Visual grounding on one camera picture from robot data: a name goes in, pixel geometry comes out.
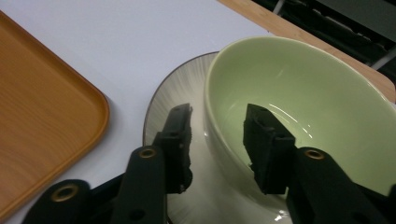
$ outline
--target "wooden tray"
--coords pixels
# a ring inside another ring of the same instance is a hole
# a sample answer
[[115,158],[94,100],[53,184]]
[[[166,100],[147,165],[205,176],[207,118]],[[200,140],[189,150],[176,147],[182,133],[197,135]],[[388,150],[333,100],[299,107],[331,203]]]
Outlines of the wooden tray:
[[105,96],[0,11],[0,223],[102,137]]

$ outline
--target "saucer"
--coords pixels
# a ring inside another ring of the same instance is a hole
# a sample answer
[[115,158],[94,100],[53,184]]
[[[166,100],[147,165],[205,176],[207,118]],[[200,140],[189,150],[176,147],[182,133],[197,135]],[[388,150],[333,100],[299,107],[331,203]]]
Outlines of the saucer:
[[143,144],[150,145],[163,129],[168,112],[190,103],[192,140],[190,146],[191,186],[182,194],[168,195],[168,216],[182,223],[291,223],[283,197],[241,192],[227,180],[206,144],[204,131],[205,76],[216,52],[183,63],[154,93],[145,119]]

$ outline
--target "metal screw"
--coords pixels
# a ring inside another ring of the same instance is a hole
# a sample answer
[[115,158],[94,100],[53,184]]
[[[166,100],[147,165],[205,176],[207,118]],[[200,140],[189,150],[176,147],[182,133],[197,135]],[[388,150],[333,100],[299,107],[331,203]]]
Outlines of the metal screw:
[[314,159],[314,160],[323,160],[324,155],[321,152],[318,152],[314,149],[309,149],[305,152],[305,156]]
[[56,189],[50,198],[56,202],[61,203],[73,198],[78,193],[78,186],[75,184],[67,184]]
[[157,152],[152,148],[145,148],[144,150],[139,152],[139,156],[143,159],[148,159],[155,156]]

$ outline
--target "ceramic bowl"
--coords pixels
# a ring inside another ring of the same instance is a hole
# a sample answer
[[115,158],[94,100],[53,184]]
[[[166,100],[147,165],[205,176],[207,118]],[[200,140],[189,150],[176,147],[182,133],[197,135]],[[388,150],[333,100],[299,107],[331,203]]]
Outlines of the ceramic bowl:
[[332,55],[281,37],[223,49],[205,81],[205,134],[230,183],[258,192],[243,146],[248,104],[269,109],[297,147],[328,152],[353,181],[388,194],[396,183],[396,113],[361,74]]

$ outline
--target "table surface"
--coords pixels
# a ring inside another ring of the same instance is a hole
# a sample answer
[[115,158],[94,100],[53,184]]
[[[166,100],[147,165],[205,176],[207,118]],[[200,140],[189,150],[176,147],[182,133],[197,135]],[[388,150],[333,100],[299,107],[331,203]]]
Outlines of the table surface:
[[[76,178],[93,188],[123,173],[131,152],[142,146],[149,102],[163,79],[189,59],[247,36],[281,35],[324,49],[395,100],[388,79],[248,0],[3,0],[0,9],[109,101],[110,124],[103,140],[53,183]],[[7,224],[21,223],[34,201]]]

